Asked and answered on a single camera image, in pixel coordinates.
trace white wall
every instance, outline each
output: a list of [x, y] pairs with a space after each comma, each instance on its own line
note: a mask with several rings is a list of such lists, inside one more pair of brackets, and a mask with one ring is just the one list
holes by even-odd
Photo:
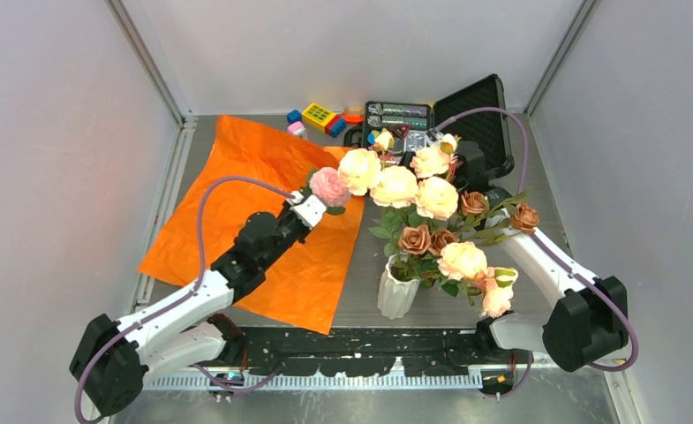
[[435, 102], [490, 73], [530, 100], [580, 0], [130, 0], [193, 113]]
[[602, 2], [536, 111], [584, 264], [617, 275], [648, 422], [693, 422], [693, 0]]
[[85, 325], [128, 307], [174, 122], [102, 1], [0, 1], [0, 423], [74, 422]]

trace white vase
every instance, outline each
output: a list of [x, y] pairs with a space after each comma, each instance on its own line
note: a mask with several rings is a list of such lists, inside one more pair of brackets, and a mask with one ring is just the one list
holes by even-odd
[[390, 267], [395, 261], [395, 255], [388, 258], [385, 271], [380, 277], [380, 291], [377, 293], [377, 308], [380, 309], [382, 316], [387, 316], [391, 320], [403, 318], [411, 309], [421, 280], [400, 281], [390, 273]]

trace toolbox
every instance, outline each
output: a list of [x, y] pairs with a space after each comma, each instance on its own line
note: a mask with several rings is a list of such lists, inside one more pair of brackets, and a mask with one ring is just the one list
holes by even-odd
[[[361, 146], [368, 148], [367, 134], [372, 131], [409, 126], [403, 140], [395, 138], [390, 152], [402, 155], [416, 151], [429, 140], [426, 130], [434, 128], [446, 119], [466, 110], [484, 106], [505, 109], [505, 96], [502, 81], [496, 74], [449, 95], [433, 106], [421, 103], [367, 102], [365, 120], [362, 124]], [[458, 119], [442, 130], [461, 137], [461, 143], [476, 142], [484, 152], [486, 174], [492, 178], [508, 175], [515, 161], [510, 150], [507, 119], [499, 113], [484, 112]]]

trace orange sheet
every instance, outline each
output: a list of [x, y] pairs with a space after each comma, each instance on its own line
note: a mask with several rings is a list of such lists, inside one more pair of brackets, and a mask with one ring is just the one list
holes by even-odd
[[[337, 168], [344, 153], [343, 148], [321, 148], [261, 124], [219, 117], [205, 168], [162, 228], [139, 271], [181, 286], [198, 276], [196, 218], [200, 198], [214, 180], [243, 175], [292, 191], [304, 184], [310, 170]], [[215, 189], [203, 213], [206, 267], [232, 247], [250, 214], [277, 215], [282, 202], [282, 197], [264, 188], [236, 181]], [[306, 242], [284, 254], [267, 272], [266, 282], [236, 306], [327, 334], [363, 212], [364, 199], [352, 198], [343, 215], [325, 216]]]

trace blue toy block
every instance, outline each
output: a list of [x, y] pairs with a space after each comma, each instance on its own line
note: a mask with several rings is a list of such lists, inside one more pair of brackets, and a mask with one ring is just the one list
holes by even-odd
[[293, 111], [286, 114], [286, 120], [290, 124], [294, 124], [295, 122], [302, 122], [302, 114], [299, 113], [299, 110], [294, 109]]
[[346, 129], [346, 121], [342, 117], [337, 117], [336, 122], [328, 128], [328, 135], [337, 138]]

